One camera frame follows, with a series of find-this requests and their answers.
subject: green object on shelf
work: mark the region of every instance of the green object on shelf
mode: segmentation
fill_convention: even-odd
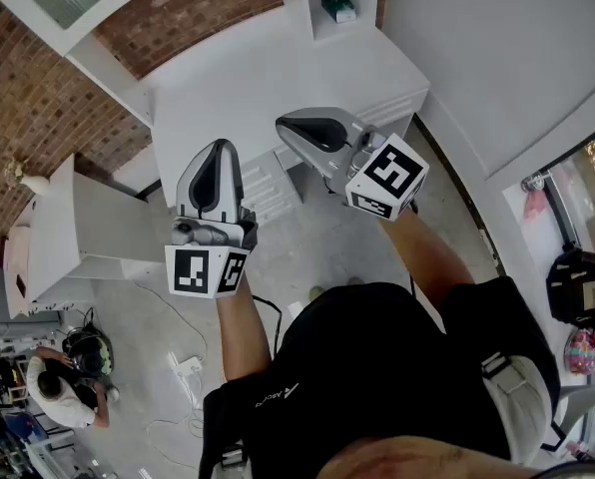
[[[355,6],[350,0],[321,0],[321,6],[335,23],[346,23],[357,18]]]

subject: floor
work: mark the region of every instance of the floor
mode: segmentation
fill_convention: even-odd
[[[496,277],[479,231],[441,163],[414,126],[405,138],[430,163],[417,197],[420,216],[462,257],[477,281]],[[247,263],[253,292],[284,311],[283,332],[292,320],[288,305],[306,304],[313,285],[331,287],[359,276],[408,286],[406,270],[375,217],[343,207],[305,166],[292,171],[303,206],[260,229],[259,245]],[[149,202],[158,239],[165,244],[172,216],[162,192]],[[188,417],[189,396],[171,370],[169,355],[202,360],[202,385],[197,377],[190,383],[194,396],[202,398],[224,381],[215,304],[170,295],[164,265],[149,268],[135,282],[100,281],[96,289],[97,321],[114,345],[113,381],[122,398],[111,407],[111,427],[78,430],[81,443],[119,477],[138,478],[141,468],[153,479],[196,477],[202,440],[192,432],[202,433],[202,413],[196,410]],[[276,314],[266,306],[260,311],[273,338]],[[73,324],[79,322],[73,320],[76,315],[69,314]]]

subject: white logo on shirt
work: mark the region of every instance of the white logo on shirt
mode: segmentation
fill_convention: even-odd
[[[293,391],[296,390],[296,388],[298,388],[298,385],[299,385],[299,383],[296,383],[292,388],[285,388],[285,390],[284,390],[285,399],[287,399],[287,397],[289,397],[293,393]],[[282,397],[282,394],[283,394],[282,390],[280,392],[276,392],[275,394],[269,394],[262,401],[260,401],[259,403],[256,403],[256,408],[259,408],[260,406],[265,404],[270,399],[278,399],[279,397]]]

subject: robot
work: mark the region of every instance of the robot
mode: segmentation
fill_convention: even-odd
[[[276,119],[280,138],[344,204],[394,221],[421,188],[428,164],[396,134],[389,137],[340,108],[306,108]],[[219,139],[178,181],[172,244],[165,247],[172,294],[233,294],[258,242],[244,198],[238,152]]]

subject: white vase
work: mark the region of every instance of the white vase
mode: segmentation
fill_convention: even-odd
[[[49,180],[42,176],[23,176],[20,184],[29,187],[34,194],[39,196],[47,195],[49,192]]]

